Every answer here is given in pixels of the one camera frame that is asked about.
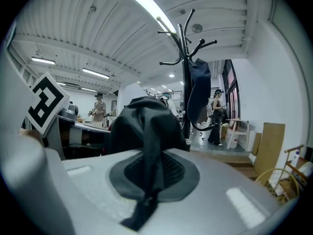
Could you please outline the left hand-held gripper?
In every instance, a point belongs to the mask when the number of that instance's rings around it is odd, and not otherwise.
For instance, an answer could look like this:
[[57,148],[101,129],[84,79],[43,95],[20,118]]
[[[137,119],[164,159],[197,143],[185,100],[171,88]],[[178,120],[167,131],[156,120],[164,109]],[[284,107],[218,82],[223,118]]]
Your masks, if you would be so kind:
[[55,150],[62,160],[106,155],[110,132],[105,118],[94,121],[97,109],[81,117],[62,84],[48,72],[30,89],[35,100],[25,117],[25,134]]

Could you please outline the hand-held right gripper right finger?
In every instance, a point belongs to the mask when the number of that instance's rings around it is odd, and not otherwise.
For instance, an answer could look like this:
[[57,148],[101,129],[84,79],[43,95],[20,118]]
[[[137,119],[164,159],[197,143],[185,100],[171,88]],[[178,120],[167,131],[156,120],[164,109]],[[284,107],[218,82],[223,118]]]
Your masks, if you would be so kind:
[[[45,153],[75,235],[133,234],[121,221],[132,215],[135,201],[118,194],[109,171],[137,150],[67,161],[55,150]],[[225,163],[177,149],[172,153],[191,161],[200,181],[183,200],[159,204],[141,235],[269,235],[297,203],[280,206],[261,184]]]

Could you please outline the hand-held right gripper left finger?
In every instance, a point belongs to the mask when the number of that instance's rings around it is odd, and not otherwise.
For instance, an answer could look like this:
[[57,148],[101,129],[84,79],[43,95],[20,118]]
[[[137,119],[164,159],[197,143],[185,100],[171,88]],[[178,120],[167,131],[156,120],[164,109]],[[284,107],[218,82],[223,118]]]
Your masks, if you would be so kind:
[[48,171],[43,146],[20,134],[33,96],[0,50],[0,215],[16,235],[73,235],[75,229]]

